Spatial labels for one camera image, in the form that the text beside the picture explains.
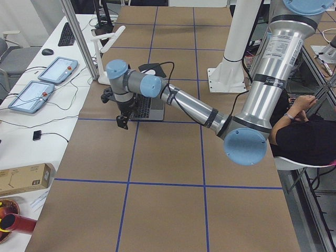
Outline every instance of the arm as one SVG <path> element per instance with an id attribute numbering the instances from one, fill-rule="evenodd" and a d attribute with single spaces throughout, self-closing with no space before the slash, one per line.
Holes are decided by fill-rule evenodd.
<path id="1" fill-rule="evenodd" d="M 287 114 L 296 118 L 298 121 L 307 122 L 308 118 L 306 117 L 305 110 L 310 109 L 317 103 L 315 96 L 299 96 L 293 106 L 287 111 Z M 274 125 L 269 135 L 269 142 L 271 144 L 277 145 L 276 135 L 278 130 L 283 127 L 288 126 L 291 123 L 291 119 L 288 116 L 283 116 L 280 120 Z"/>

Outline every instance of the robotic arm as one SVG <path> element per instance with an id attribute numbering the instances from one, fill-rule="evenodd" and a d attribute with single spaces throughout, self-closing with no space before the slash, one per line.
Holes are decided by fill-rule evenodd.
<path id="1" fill-rule="evenodd" d="M 233 117 L 220 113 L 163 78 L 129 69 L 123 60 L 109 62 L 106 71 L 121 111 L 118 126 L 127 128 L 128 118 L 137 106 L 135 93 L 158 97 L 212 129 L 224 140 L 225 153 L 232 161 L 241 165 L 258 163 L 266 154 L 266 141 L 271 132 L 269 119 L 286 88 L 303 42 L 315 33 L 322 13 L 332 3 L 332 0 L 272 0 L 269 24 L 272 36 L 260 55 L 243 109 Z"/>

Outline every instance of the bracelet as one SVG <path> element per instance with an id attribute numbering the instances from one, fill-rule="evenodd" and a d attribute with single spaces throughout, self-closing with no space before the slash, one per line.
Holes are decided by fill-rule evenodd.
<path id="1" fill-rule="evenodd" d="M 294 121 L 294 117 L 292 117 L 290 114 L 285 113 L 284 115 L 287 116 L 287 117 L 289 117 L 289 119 L 290 119 L 291 121 Z"/>

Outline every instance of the hand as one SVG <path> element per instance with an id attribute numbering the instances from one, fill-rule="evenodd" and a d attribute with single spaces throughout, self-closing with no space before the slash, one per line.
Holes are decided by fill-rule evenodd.
<path id="1" fill-rule="evenodd" d="M 313 107 L 317 101 L 315 96 L 299 96 L 292 105 L 292 108 L 294 107 L 299 111 L 307 110 Z"/>
<path id="2" fill-rule="evenodd" d="M 297 122 L 307 122 L 309 121 L 307 116 L 306 116 L 306 112 L 304 110 L 301 110 L 300 113 L 298 113 L 296 115 L 296 117 L 294 117 L 294 120 Z"/>

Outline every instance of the cardboard box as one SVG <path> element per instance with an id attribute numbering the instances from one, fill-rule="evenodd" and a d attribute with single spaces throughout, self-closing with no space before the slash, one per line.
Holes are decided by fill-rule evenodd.
<path id="1" fill-rule="evenodd" d="M 36 164 L 0 171 L 0 196 L 48 188 L 51 164 Z"/>

